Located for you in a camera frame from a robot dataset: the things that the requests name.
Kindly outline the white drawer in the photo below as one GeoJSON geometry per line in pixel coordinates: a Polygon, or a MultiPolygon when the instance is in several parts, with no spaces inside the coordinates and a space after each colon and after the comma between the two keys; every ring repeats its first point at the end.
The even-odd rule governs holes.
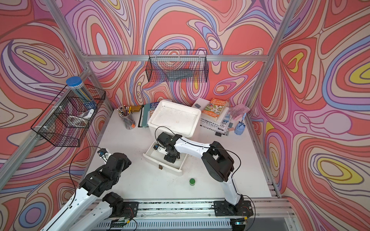
{"type": "Polygon", "coordinates": [[[180,154],[180,158],[177,159],[173,164],[164,160],[166,151],[160,147],[157,143],[153,142],[151,147],[143,154],[145,161],[159,168],[162,165],[163,171],[171,173],[175,176],[183,175],[183,166],[188,158],[187,154],[180,154]]]}

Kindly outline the green paint can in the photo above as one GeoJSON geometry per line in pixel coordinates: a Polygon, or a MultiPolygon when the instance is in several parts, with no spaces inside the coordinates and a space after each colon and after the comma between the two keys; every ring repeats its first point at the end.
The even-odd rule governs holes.
{"type": "Polygon", "coordinates": [[[189,184],[190,184],[191,186],[194,186],[194,185],[195,185],[195,183],[196,183],[196,180],[195,180],[194,178],[191,178],[191,179],[189,180],[189,184]]]}

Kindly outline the white drawer cabinet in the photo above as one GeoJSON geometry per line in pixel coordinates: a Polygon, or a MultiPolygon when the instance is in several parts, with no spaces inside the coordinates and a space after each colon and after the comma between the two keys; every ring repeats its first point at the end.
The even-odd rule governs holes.
{"type": "Polygon", "coordinates": [[[198,130],[200,116],[197,108],[162,100],[150,116],[148,126],[153,139],[162,132],[192,138],[198,130]]]}

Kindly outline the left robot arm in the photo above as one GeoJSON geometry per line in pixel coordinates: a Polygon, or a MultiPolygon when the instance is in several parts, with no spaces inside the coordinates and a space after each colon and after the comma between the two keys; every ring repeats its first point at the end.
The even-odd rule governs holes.
{"type": "Polygon", "coordinates": [[[133,218],[135,216],[134,210],[126,205],[122,197],[110,192],[91,212],[79,219],[93,202],[118,183],[121,173],[131,164],[125,154],[114,153],[110,155],[104,165],[85,176],[72,198],[42,230],[90,231],[104,219],[123,216],[124,212],[128,212],[126,218],[133,218]]]}

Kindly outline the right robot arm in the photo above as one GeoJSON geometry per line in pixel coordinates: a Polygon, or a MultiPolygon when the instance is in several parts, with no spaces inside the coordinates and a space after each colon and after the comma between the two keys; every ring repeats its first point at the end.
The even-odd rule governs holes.
{"type": "Polygon", "coordinates": [[[209,175],[221,184],[225,199],[214,201],[216,216],[235,216],[241,210],[244,198],[238,194],[233,182],[234,160],[229,152],[217,141],[210,144],[199,143],[179,134],[161,133],[157,143],[166,152],[165,160],[174,163],[180,154],[199,158],[204,163],[209,175]]]}

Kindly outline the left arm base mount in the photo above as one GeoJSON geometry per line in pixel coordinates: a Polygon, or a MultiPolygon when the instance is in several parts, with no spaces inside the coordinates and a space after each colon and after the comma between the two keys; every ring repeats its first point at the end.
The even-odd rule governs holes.
{"type": "Polygon", "coordinates": [[[135,218],[138,213],[138,202],[118,202],[110,204],[107,201],[103,202],[104,206],[108,206],[107,218],[135,218]]]}

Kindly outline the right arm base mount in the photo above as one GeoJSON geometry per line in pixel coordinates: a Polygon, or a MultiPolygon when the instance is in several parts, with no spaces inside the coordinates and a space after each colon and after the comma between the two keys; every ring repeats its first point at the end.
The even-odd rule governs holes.
{"type": "Polygon", "coordinates": [[[214,201],[214,204],[211,205],[211,209],[214,210],[214,213],[217,217],[251,217],[254,215],[253,206],[251,201],[241,201],[237,205],[232,205],[227,201],[214,201]]]}

